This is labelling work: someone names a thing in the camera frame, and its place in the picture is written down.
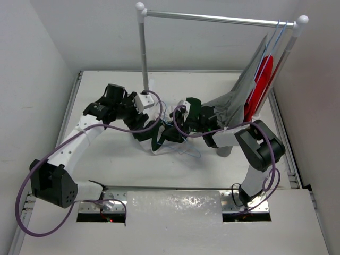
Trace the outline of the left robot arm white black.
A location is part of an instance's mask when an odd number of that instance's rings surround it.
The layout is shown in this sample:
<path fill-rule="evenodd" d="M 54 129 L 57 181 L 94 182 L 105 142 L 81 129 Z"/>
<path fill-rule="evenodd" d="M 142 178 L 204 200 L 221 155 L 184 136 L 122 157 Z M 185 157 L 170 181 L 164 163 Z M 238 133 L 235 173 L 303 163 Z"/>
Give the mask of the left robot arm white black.
<path fill-rule="evenodd" d="M 129 130 L 141 130 L 148 119 L 144 112 L 154 105 L 147 92 L 128 93 L 124 87 L 108 84 L 104 94 L 83 111 L 78 123 L 56 152 L 42 164 L 30 165 L 32 193 L 61 208 L 75 201 L 98 200 L 103 187 L 95 182 L 76 182 L 72 173 L 82 154 L 106 126 L 123 120 Z"/>

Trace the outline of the light blue hanger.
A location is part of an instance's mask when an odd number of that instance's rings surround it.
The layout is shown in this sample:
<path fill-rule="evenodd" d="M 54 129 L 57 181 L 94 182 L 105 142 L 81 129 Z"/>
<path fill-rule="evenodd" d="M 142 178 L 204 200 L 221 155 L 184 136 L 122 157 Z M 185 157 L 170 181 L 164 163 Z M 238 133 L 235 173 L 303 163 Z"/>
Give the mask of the light blue hanger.
<path fill-rule="evenodd" d="M 153 153 L 155 155 L 163 155 L 170 152 L 176 152 L 179 155 L 188 155 L 190 157 L 200 159 L 201 158 L 201 152 L 194 146 L 191 138 L 185 138 L 181 136 L 181 142 L 176 143 L 172 141 L 164 140 L 161 142 L 161 135 L 165 131 L 165 128 L 172 127 L 173 124 L 170 123 L 170 118 L 167 117 L 167 114 L 169 111 L 167 110 L 167 105 L 164 101 L 161 101 L 161 104 L 163 106 L 163 113 L 161 118 L 161 127 L 158 131 L 157 135 L 157 143 L 158 149 L 155 150 Z"/>

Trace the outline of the green and white t shirt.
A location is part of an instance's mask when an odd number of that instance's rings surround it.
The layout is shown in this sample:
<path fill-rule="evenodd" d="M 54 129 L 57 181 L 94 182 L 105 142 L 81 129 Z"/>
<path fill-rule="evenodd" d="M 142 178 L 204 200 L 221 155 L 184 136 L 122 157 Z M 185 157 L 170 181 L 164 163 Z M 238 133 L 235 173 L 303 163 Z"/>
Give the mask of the green and white t shirt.
<path fill-rule="evenodd" d="M 167 106 L 167 110 L 169 111 L 169 113 L 167 114 L 167 117 L 170 118 L 171 124 L 173 124 L 173 121 L 170 117 L 170 113 L 172 112 L 172 110 L 174 110 L 174 108 L 175 108 L 174 106 L 169 106 L 169 107 Z M 156 104 L 153 108 L 147 110 L 146 113 L 149 116 L 149 120 L 146 122 L 143 129 L 146 129 L 149 126 L 153 125 L 159 114 L 161 114 L 161 119 L 162 119 L 163 109 L 164 108 L 162 105 Z M 161 119 L 159 120 L 158 124 L 153 129 L 147 132 L 144 132 L 144 133 L 132 134 L 134 139 L 138 141 L 138 143 L 140 144 L 143 150 L 153 153 L 155 150 L 158 149 L 158 146 L 156 145 L 156 143 L 157 143 L 158 131 L 162 125 Z M 163 142 L 164 140 L 167 140 L 167 141 L 180 143 L 181 136 L 185 138 L 189 138 L 189 137 L 186 137 L 180 134 L 173 124 L 172 127 L 165 128 L 165 131 L 161 135 L 161 142 Z"/>

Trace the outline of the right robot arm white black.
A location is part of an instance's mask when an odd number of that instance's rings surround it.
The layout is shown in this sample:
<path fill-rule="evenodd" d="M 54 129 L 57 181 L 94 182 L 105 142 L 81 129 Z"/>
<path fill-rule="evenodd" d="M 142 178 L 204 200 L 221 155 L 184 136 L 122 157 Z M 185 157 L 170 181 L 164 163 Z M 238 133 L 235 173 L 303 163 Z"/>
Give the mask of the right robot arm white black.
<path fill-rule="evenodd" d="M 286 153 L 282 141 L 261 120 L 244 122 L 235 127 L 217 127 L 217 116 L 213 108 L 179 105 L 172 113 L 178 132 L 191 138 L 202 137 L 208 147 L 220 149 L 239 146 L 249 168 L 245 179 L 239 185 L 239 200 L 247 206 L 262 192 L 268 191 L 275 175 L 279 174 L 276 163 Z"/>

